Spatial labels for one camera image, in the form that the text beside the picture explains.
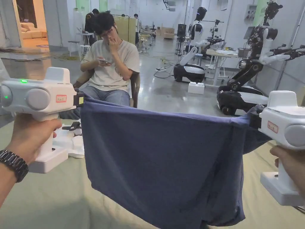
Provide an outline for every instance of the glasses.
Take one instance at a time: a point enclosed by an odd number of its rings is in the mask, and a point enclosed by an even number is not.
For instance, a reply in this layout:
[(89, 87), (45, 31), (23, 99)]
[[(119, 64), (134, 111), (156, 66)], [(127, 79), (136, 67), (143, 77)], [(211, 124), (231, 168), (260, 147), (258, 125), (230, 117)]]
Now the glasses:
[(110, 30), (106, 31), (105, 33), (102, 33), (102, 37), (107, 36), (108, 34), (110, 34), (113, 31), (113, 27), (111, 27)]

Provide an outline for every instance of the blue t-shirt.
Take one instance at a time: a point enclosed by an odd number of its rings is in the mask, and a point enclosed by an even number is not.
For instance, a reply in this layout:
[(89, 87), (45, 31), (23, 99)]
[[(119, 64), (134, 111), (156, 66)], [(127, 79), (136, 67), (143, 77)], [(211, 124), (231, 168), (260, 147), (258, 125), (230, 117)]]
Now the blue t-shirt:
[(249, 116), (144, 111), (86, 99), (81, 110), (92, 187), (161, 229), (245, 219), (243, 154), (269, 140)]

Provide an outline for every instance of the doorway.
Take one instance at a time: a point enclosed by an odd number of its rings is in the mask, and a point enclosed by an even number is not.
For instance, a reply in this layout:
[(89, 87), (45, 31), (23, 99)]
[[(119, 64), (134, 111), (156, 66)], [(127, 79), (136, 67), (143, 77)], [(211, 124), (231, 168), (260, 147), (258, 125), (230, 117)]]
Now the doorway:
[(48, 48), (43, 0), (16, 0), (23, 48)]

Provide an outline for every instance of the smartphone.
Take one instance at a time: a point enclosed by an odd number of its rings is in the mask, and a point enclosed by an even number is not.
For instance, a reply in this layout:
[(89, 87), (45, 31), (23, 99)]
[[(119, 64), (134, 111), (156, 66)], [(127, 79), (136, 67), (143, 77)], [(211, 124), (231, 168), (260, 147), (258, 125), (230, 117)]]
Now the smartphone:
[(98, 60), (99, 60), (101, 63), (104, 63), (104, 64), (111, 64), (111, 63), (107, 62), (105, 59), (100, 59), (100, 58), (98, 58)]

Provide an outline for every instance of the black metal watch band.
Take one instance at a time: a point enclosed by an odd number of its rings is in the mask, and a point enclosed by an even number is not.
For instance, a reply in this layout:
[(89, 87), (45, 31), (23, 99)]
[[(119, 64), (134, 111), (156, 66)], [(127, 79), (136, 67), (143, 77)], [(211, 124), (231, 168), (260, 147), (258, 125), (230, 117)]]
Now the black metal watch band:
[(29, 167), (26, 162), (21, 157), (8, 150), (0, 151), (0, 163), (5, 164), (9, 169), (14, 171), (17, 183), (21, 182), (29, 172)]

